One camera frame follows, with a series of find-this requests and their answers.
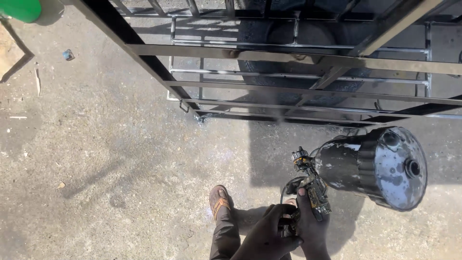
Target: spray gun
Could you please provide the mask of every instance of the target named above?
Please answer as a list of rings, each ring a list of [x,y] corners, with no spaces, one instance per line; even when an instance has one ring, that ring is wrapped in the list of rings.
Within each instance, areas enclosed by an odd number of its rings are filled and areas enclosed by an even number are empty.
[[[303,176],[289,181],[284,195],[305,187],[316,220],[332,212],[328,187],[352,192],[377,205],[410,211],[419,205],[427,186],[425,155],[415,136],[402,127],[384,127],[365,135],[338,136],[311,154],[300,146],[292,152],[294,170]],[[299,211],[284,230],[296,232]]]

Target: metal frame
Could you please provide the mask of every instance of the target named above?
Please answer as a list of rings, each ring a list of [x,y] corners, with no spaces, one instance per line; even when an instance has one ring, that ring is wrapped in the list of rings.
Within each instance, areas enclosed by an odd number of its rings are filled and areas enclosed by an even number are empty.
[[[329,12],[304,12],[304,11],[274,11],[271,10],[271,0],[267,0],[265,9],[237,10],[234,8],[234,0],[225,0],[226,9],[211,10],[198,9],[194,0],[186,0],[189,9],[162,8],[157,0],[147,0],[152,8],[126,7],[120,0],[112,0],[117,6],[114,7],[108,0],[73,0],[74,5],[125,50],[136,62],[146,69],[156,80],[167,88],[167,99],[179,102],[179,106],[185,112],[191,112],[198,118],[228,118],[271,122],[290,122],[298,124],[332,125],[340,127],[367,127],[376,124],[386,124],[406,118],[424,116],[436,118],[462,119],[462,116],[440,114],[444,111],[461,108],[462,95],[449,99],[432,98],[432,73],[462,74],[462,64],[448,62],[432,62],[431,50],[431,27],[432,25],[454,26],[460,25],[462,16],[440,15],[444,9],[450,7],[456,0],[397,0],[382,15],[373,19],[374,14],[354,13],[353,8],[359,0],[351,0],[341,13]],[[172,45],[145,44],[135,30],[125,21],[124,17],[139,18],[169,18],[171,19],[170,35]],[[293,42],[290,44],[246,43],[236,41],[206,41],[185,40],[176,38],[176,19],[288,19],[294,21]],[[312,45],[297,43],[298,24],[300,20],[312,20],[317,22],[334,23],[373,23],[375,32],[357,46],[345,45]],[[425,26],[425,48],[397,48],[382,47],[387,41],[396,36],[409,25]],[[196,44],[199,46],[185,46],[184,44]],[[205,47],[204,45],[228,45],[237,48]],[[290,47],[311,49],[335,49],[350,50],[346,56],[307,54],[302,52],[264,51],[265,47]],[[410,52],[425,55],[424,61],[378,59],[367,57],[374,51]],[[166,68],[156,55],[169,56],[169,68]],[[283,73],[257,73],[227,70],[206,69],[181,69],[173,67],[174,56],[238,59],[253,61],[274,62],[300,62],[320,66],[332,66],[325,75],[310,74],[283,74]],[[349,68],[391,69],[425,73],[424,80],[389,79],[389,78],[356,78],[345,77],[343,74]],[[196,81],[177,81],[173,73],[196,73],[241,75],[241,76],[266,76],[318,79],[316,84],[309,89],[291,88],[288,86],[259,86],[230,83],[226,80],[208,80],[203,78]],[[371,93],[351,93],[340,91],[323,90],[325,86],[335,80],[343,81],[367,81],[418,84],[425,87],[425,96],[402,96]],[[203,88],[227,88],[243,89],[250,91],[265,91],[274,93],[301,94],[302,99],[293,105],[280,105],[272,103],[253,103],[238,100],[203,99],[201,94],[198,99],[191,98],[183,87]],[[376,109],[358,109],[345,107],[307,106],[304,103],[314,95],[328,97],[362,98],[399,100],[406,102],[421,102],[422,105],[400,111],[382,110],[379,105]],[[212,109],[204,109],[202,105],[217,105]],[[230,111],[230,108],[259,108],[262,112]],[[360,120],[330,119],[314,117],[312,112],[330,112],[346,115],[365,115],[369,118]]]

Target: concrete floor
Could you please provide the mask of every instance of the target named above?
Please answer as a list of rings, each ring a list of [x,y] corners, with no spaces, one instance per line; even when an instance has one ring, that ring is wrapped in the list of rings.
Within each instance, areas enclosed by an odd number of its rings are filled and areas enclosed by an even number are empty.
[[[314,149],[341,133],[220,119],[199,124],[73,6],[43,23],[11,23],[35,57],[0,85],[0,259],[207,259],[213,186],[228,188],[245,235],[296,176],[290,151],[300,144]],[[460,29],[434,33],[434,60],[456,62]],[[63,59],[66,49],[74,60]],[[460,94],[461,83],[434,75],[435,96]],[[399,213],[330,190],[333,259],[462,257],[462,122],[416,118],[397,125],[426,152],[426,195],[417,209]],[[61,182],[66,187],[57,189]]]

